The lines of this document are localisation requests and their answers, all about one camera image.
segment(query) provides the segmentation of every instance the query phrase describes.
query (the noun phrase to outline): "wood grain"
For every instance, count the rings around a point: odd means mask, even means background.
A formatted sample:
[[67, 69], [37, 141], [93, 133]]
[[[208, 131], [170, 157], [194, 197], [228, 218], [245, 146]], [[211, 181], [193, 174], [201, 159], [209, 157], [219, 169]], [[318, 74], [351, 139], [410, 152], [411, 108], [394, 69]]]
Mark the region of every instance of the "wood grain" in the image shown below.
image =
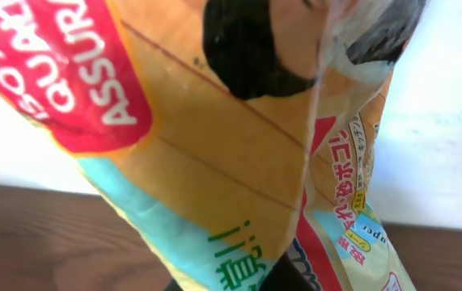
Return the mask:
[[[386, 229], [417, 290], [462, 290], [462, 232]], [[162, 291], [170, 279], [98, 196], [0, 187], [0, 291]]]

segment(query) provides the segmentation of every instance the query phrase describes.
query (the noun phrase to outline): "product wrapper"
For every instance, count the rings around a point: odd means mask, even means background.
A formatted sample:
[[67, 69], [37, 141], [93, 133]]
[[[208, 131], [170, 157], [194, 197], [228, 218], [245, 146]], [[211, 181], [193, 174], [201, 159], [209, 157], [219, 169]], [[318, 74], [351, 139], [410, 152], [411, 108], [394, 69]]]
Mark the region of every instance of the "product wrapper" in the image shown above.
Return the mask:
[[366, 196], [423, 6], [0, 0], [0, 96], [186, 290], [258, 290], [287, 250], [317, 290], [413, 290]]

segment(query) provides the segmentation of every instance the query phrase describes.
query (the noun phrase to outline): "white background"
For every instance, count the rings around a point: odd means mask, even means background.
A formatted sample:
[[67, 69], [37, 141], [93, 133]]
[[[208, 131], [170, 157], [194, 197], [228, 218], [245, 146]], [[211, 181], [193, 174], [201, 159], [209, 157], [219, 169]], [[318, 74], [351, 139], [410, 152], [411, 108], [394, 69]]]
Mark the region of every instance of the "white background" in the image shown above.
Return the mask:
[[[0, 99], [0, 184], [96, 193]], [[433, 0], [396, 68], [370, 201], [385, 221], [462, 228], [462, 1]]]

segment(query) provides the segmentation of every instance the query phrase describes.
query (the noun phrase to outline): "red label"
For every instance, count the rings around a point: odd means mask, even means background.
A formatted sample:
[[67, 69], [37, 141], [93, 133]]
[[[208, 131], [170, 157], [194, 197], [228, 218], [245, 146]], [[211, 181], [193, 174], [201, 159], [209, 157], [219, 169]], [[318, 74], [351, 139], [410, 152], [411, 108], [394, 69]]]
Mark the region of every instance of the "red label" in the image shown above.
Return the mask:
[[74, 153], [130, 146], [152, 125], [104, 1], [0, 0], [0, 93]]

